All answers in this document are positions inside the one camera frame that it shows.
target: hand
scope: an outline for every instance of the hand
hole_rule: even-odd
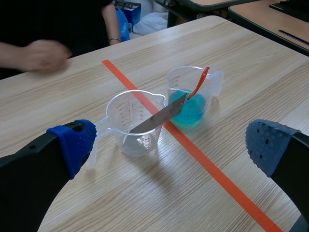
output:
[[[69,49],[57,41],[37,40],[21,48],[17,69],[51,72],[63,68],[70,56]]]
[[[110,46],[114,45],[114,44],[119,44],[120,42],[118,40],[111,40],[110,41]]]

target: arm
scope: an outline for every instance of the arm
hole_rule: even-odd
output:
[[[118,39],[120,39],[118,17],[113,3],[110,3],[109,5],[102,8],[102,15],[105,21],[108,39],[110,39],[111,37],[117,37]],[[111,40],[110,45],[118,43],[119,41],[117,40]]]
[[[0,68],[17,69],[17,58],[21,47],[0,43]]]

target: measuring cup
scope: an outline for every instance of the measuring cup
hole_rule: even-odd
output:
[[[105,118],[95,123],[97,137],[87,161],[89,167],[93,167],[96,162],[97,143],[111,133],[114,133],[121,151],[130,156],[143,156],[157,147],[162,126],[145,133],[129,133],[152,116],[139,100],[145,97],[158,110],[165,107],[164,95],[143,90],[129,90],[111,99],[106,107]],[[129,136],[130,143],[125,143]]]
[[[187,97],[197,87],[205,68],[181,66],[170,70],[166,76],[169,89],[169,104],[187,93]],[[214,71],[211,67],[207,77],[196,95],[188,100],[181,113],[173,120],[183,123],[194,123],[200,120],[207,108],[211,96],[219,96],[223,84],[224,73]]]

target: desk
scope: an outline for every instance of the desk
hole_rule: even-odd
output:
[[[279,0],[261,0],[229,8],[229,15],[245,27],[309,56],[309,46],[279,32],[283,30],[309,42],[308,23],[274,10]]]
[[[256,0],[177,0],[196,11],[214,11]]]
[[[78,118],[98,121],[126,90],[101,63],[109,59],[139,89],[167,95],[177,66],[225,72],[206,116],[182,132],[283,231],[299,211],[250,160],[245,130],[255,118],[309,134],[309,58],[225,19],[208,16],[69,60],[53,75],[0,81],[0,155],[12,154],[47,128]],[[132,158],[114,138],[98,146],[94,171],[83,167],[59,193],[41,232],[261,232],[263,229],[162,129],[158,154]]]

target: white bag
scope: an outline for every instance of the white bag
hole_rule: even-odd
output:
[[[133,27],[133,32],[140,35],[147,35],[168,27],[168,13],[150,13],[144,16]]]

